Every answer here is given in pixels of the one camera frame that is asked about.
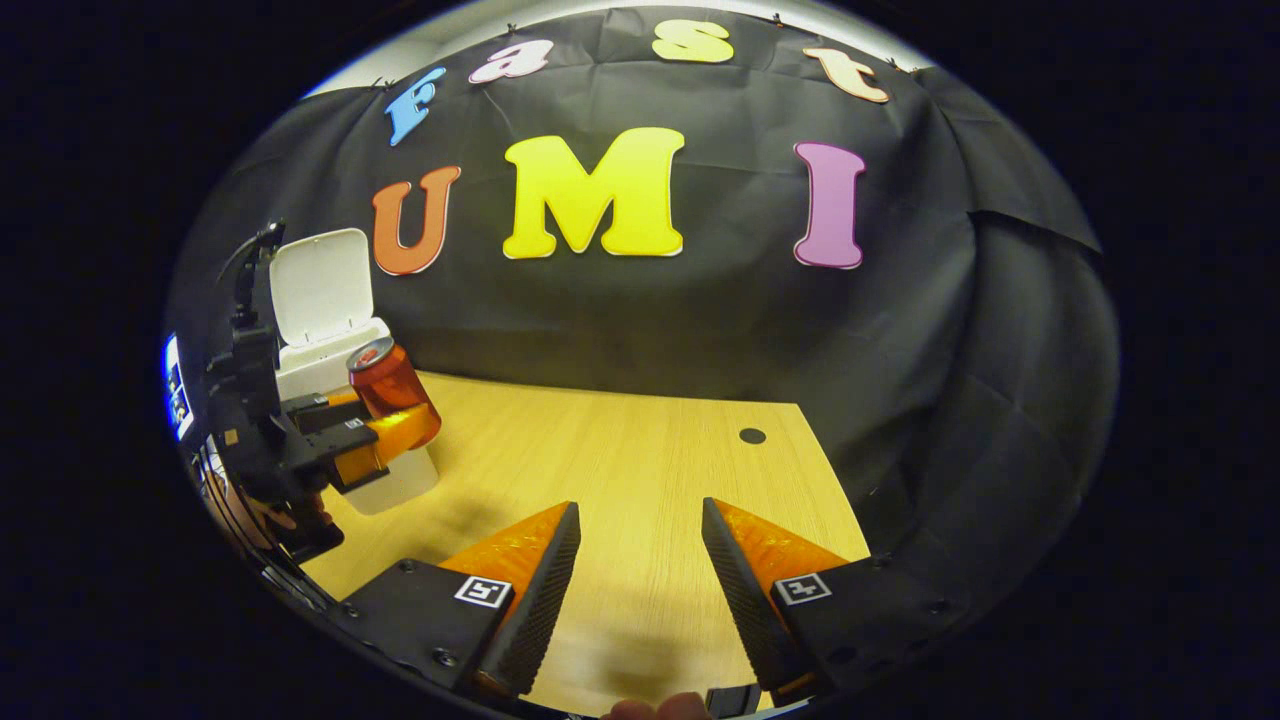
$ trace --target white container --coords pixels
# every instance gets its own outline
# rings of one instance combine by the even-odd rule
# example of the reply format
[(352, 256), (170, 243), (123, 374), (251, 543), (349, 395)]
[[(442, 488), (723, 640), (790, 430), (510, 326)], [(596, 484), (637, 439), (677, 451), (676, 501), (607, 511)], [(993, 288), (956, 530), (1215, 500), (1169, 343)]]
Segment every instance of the white container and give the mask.
[[(347, 357), (362, 345), (389, 337), (374, 316), (369, 238), (347, 228), (280, 247), (268, 270), (275, 325), (285, 346), (275, 384), (280, 400), (328, 392), (349, 384)], [(375, 515), (435, 487), (439, 477), (426, 447), (387, 464), (389, 475), (343, 497), (364, 515)]]

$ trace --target letter m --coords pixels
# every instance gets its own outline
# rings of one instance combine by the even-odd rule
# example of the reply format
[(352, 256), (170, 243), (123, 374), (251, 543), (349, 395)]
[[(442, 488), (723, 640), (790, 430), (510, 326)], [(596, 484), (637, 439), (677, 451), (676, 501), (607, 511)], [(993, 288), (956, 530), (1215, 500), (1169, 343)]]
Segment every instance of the letter m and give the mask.
[(685, 136), (667, 128), (632, 128), (588, 174), (559, 136), (531, 137), (512, 145), (516, 165), (516, 213), (507, 258), (545, 258), (556, 251), (543, 206), (552, 210), (564, 241), (582, 252), (595, 236), (604, 209), (613, 202), (613, 224), (600, 245), (613, 255), (678, 255), (685, 240), (671, 225), (671, 161)]

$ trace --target wooden table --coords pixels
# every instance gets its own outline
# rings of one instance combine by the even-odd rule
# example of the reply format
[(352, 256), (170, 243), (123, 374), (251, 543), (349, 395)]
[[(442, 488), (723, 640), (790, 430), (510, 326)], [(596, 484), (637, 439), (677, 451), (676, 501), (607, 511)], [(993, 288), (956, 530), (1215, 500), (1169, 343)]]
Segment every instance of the wooden table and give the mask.
[[(305, 570), (343, 598), (401, 557), (436, 564), (576, 501), (582, 543), (531, 702), (600, 715), (623, 697), (657, 703), (755, 682), (703, 547), (703, 497), (846, 560), (868, 556), (796, 405), (419, 375), (444, 419), (430, 446), (439, 484), (375, 516), (326, 489), (325, 506), (347, 539)], [(765, 441), (744, 442), (744, 428), (763, 430)]]

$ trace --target pink letter i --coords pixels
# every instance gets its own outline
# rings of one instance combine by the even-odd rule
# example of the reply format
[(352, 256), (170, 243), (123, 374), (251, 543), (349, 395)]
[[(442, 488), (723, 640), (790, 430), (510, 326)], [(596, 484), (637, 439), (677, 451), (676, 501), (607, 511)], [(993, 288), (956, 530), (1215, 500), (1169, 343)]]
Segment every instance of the pink letter i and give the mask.
[(861, 265), (863, 251), (854, 240), (854, 184), (867, 163), (822, 142), (799, 142), (795, 151), (809, 165), (809, 229), (795, 246), (796, 260), (845, 270)]

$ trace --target white label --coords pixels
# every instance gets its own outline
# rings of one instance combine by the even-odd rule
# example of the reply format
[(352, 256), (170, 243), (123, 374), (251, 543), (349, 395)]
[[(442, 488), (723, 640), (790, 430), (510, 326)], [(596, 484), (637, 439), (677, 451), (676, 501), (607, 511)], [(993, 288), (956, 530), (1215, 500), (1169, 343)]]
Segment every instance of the white label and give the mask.
[(827, 588), (827, 584), (822, 582), (822, 578), (817, 573), (787, 578), (773, 584), (778, 588), (782, 602), (787, 605), (800, 605), (801, 602), (831, 596), (831, 589)]
[(472, 605), (498, 607), (508, 592), (511, 592), (511, 583), (471, 575), (453, 597)]

